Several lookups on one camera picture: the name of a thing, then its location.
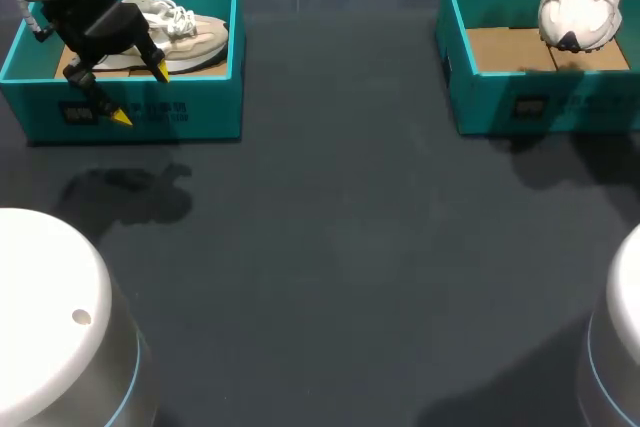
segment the teal box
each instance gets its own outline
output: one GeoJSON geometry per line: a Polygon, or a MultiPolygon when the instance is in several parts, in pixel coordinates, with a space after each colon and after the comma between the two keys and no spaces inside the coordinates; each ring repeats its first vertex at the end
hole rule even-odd
{"type": "Polygon", "coordinates": [[[640,129],[640,0],[622,0],[627,71],[479,72],[466,29],[537,28],[540,0],[441,0],[436,42],[461,134],[640,129]]]}
{"type": "MultiPolygon", "coordinates": [[[[161,84],[150,76],[100,78],[102,88],[124,106],[134,123],[87,121],[82,93],[54,79],[63,43],[39,43],[22,22],[0,72],[0,89],[33,143],[130,143],[240,137],[245,30],[240,0],[174,0],[196,14],[229,23],[224,76],[173,76],[161,84]]],[[[32,5],[41,25],[40,6],[32,5]]]]}

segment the beige sneaker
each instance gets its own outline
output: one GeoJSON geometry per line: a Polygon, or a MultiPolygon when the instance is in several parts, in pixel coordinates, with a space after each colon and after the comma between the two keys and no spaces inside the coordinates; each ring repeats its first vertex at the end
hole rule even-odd
{"type": "MultiPolygon", "coordinates": [[[[220,63],[227,57],[226,22],[195,15],[172,0],[123,0],[137,4],[149,22],[149,35],[164,51],[170,74],[193,72],[220,63]]],[[[136,70],[146,65],[135,47],[109,55],[93,70],[136,70]]]]}

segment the robotic arm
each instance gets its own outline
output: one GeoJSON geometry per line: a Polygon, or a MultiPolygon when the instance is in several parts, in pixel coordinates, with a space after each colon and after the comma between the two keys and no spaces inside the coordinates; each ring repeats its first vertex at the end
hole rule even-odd
{"type": "Polygon", "coordinates": [[[33,34],[44,42],[57,32],[77,54],[64,69],[64,75],[79,88],[101,115],[131,125],[118,104],[102,91],[91,69],[106,55],[119,54],[133,46],[155,78],[168,82],[164,52],[149,36],[149,24],[135,4],[118,0],[16,0],[33,34]],[[42,14],[49,22],[44,29],[31,15],[28,2],[42,2],[42,14]]]}

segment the white cylindrical robot base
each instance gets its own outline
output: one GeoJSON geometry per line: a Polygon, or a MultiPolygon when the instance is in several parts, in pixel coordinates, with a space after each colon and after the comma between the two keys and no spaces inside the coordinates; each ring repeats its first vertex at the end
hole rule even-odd
{"type": "Polygon", "coordinates": [[[588,427],[640,426],[640,228],[616,255],[590,319],[577,388],[588,427]]]}
{"type": "Polygon", "coordinates": [[[0,425],[151,427],[149,349],[98,252],[18,209],[0,209],[0,239],[0,425]]]}

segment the shoe box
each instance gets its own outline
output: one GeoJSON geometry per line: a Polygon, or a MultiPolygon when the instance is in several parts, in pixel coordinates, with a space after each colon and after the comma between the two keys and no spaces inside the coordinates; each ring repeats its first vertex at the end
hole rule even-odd
{"type": "MultiPolygon", "coordinates": [[[[146,71],[100,72],[103,90],[133,127],[95,115],[64,79],[73,57],[57,36],[39,43],[22,22],[4,66],[0,90],[31,143],[136,143],[239,138],[242,127],[245,30],[241,0],[174,0],[229,24],[225,62],[172,75],[168,84],[146,71]]],[[[41,25],[40,7],[31,5],[41,25]]]]}
{"type": "Polygon", "coordinates": [[[540,0],[441,0],[436,43],[461,134],[640,130],[640,0],[592,53],[549,48],[540,0]]]}

